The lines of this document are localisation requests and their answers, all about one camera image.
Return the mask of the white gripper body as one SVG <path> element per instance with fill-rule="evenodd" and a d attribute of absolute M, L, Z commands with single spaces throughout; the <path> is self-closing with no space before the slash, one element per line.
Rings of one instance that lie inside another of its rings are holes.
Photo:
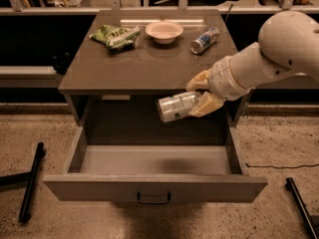
<path fill-rule="evenodd" d="M 214 63 L 209 69 L 209 90 L 225 101 L 235 101 L 249 93 L 249 89 L 242 87 L 231 71 L 230 56 L 226 56 Z"/>

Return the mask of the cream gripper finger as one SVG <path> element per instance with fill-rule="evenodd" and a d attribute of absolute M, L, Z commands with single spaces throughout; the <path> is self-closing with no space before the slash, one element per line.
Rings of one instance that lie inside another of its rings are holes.
<path fill-rule="evenodd" d="M 189 92 L 196 90 L 208 90 L 210 83 L 210 72 L 209 70 L 202 71 L 192 78 L 186 85 L 185 89 Z"/>
<path fill-rule="evenodd" d="M 188 113 L 192 117 L 201 118 L 216 110 L 224 104 L 224 99 L 219 98 L 213 93 L 204 92 L 198 103 Z"/>

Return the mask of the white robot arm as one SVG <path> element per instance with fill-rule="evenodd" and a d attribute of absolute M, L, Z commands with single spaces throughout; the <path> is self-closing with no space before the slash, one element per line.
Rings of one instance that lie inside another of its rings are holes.
<path fill-rule="evenodd" d="M 257 86 L 297 73 L 319 80 L 319 23 L 302 12 L 279 12 L 262 25 L 256 42 L 187 83 L 189 92 L 203 91 L 189 114 L 203 117 Z"/>

